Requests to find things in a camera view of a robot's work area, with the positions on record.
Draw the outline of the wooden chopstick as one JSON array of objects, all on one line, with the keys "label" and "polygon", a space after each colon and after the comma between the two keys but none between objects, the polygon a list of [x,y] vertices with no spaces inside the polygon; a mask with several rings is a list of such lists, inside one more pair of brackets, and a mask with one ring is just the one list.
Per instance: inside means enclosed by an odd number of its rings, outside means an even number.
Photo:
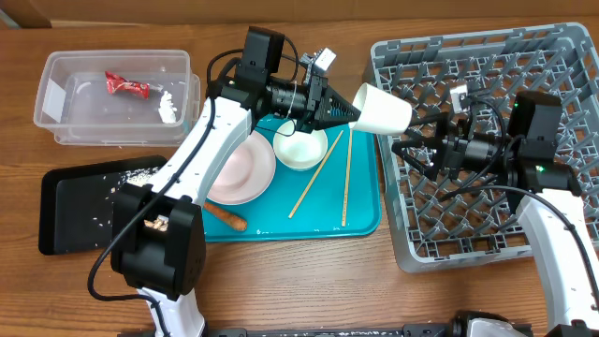
[{"label": "wooden chopstick", "polygon": [[336,146],[337,146],[339,140],[341,139],[342,135],[343,135],[343,130],[340,131],[340,133],[338,134],[338,136],[336,137],[336,139],[333,141],[332,145],[330,146],[330,148],[326,152],[324,158],[322,159],[322,161],[320,162],[318,168],[314,172],[311,180],[307,183],[307,185],[305,186],[304,190],[302,191],[299,199],[297,200],[296,204],[294,205],[293,209],[291,210],[291,212],[287,216],[288,219],[292,219],[293,216],[295,215],[295,213],[297,212],[298,208],[300,207],[300,204],[306,198],[306,196],[309,193],[311,187],[313,186],[316,178],[318,177],[318,175],[322,171],[323,167],[326,165],[327,161],[329,160],[332,152],[336,148]]},{"label": "wooden chopstick", "polygon": [[342,227],[346,227],[346,221],[347,221],[346,219],[347,219],[347,206],[348,206],[348,199],[349,199],[349,184],[350,184],[350,175],[351,175],[352,145],[353,145],[353,130],[349,129],[346,168],[345,168],[345,181],[344,181],[344,191],[343,191]]}]

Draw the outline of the pink plate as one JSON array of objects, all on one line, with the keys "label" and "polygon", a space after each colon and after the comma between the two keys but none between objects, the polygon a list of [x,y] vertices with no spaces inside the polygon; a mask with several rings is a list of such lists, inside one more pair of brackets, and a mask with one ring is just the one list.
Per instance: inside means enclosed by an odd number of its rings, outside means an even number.
[{"label": "pink plate", "polygon": [[270,143],[253,132],[228,158],[208,199],[224,205],[252,201],[269,187],[275,170],[276,158]]}]

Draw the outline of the white tissue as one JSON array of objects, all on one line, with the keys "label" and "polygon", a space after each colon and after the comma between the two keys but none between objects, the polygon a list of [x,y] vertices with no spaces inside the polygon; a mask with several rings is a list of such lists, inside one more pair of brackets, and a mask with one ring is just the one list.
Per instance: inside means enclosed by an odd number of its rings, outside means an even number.
[{"label": "white tissue", "polygon": [[174,124],[177,121],[176,111],[177,109],[172,101],[172,94],[168,91],[164,91],[160,97],[158,108],[161,121],[164,124]]}]

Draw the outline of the red snack wrapper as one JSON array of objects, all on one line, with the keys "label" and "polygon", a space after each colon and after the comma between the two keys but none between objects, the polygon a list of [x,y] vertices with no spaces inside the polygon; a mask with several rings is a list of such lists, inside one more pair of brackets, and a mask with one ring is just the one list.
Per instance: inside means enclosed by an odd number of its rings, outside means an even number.
[{"label": "red snack wrapper", "polygon": [[105,72],[107,81],[107,91],[110,95],[120,92],[127,92],[143,99],[148,99],[150,95],[150,85],[148,83],[130,81],[112,72]]}]

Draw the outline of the white bowl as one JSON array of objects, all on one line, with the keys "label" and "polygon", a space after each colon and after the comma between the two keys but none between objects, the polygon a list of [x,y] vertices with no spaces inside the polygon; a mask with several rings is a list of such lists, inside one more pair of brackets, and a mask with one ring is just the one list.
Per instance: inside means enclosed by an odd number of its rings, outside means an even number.
[{"label": "white bowl", "polygon": [[283,123],[272,141],[277,159],[290,169],[304,171],[319,164],[328,151],[329,140],[323,130],[304,133],[295,130],[293,120]]}]

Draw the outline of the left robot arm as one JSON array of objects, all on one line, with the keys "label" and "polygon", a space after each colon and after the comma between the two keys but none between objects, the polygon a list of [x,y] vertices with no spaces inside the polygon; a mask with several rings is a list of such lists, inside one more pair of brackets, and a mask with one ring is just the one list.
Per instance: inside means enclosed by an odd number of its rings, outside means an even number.
[{"label": "left robot arm", "polygon": [[329,49],[291,55],[302,79],[276,78],[285,35],[250,27],[243,48],[225,51],[218,76],[207,78],[204,108],[190,134],[145,184],[125,183],[113,202],[112,240],[98,258],[144,300],[155,336],[202,336],[206,323],[194,287],[206,258],[202,209],[218,174],[258,122],[288,118],[297,132],[323,130],[359,117],[331,86]]}]

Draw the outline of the white cup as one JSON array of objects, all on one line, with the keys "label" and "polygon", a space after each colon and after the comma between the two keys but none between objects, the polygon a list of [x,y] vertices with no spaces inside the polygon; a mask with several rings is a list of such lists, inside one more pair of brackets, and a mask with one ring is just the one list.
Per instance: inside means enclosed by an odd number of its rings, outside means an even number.
[{"label": "white cup", "polygon": [[360,111],[351,129],[383,136],[399,136],[408,128],[412,119],[412,106],[369,83],[363,83],[352,105]]}]

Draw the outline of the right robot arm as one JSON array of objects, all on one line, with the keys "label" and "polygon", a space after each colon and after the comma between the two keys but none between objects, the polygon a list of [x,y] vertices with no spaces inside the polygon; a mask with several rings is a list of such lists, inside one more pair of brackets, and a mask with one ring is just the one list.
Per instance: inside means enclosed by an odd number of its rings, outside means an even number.
[{"label": "right robot arm", "polygon": [[463,171],[491,174],[488,184],[464,183],[444,199],[498,191],[524,229],[545,292],[548,335],[598,333],[598,256],[585,223],[583,192],[570,166],[555,159],[562,118],[559,97],[537,91],[517,93],[498,137],[476,132],[476,116],[453,113],[412,121],[434,124],[431,137],[397,140],[391,150],[433,180],[442,170],[451,178]]}]

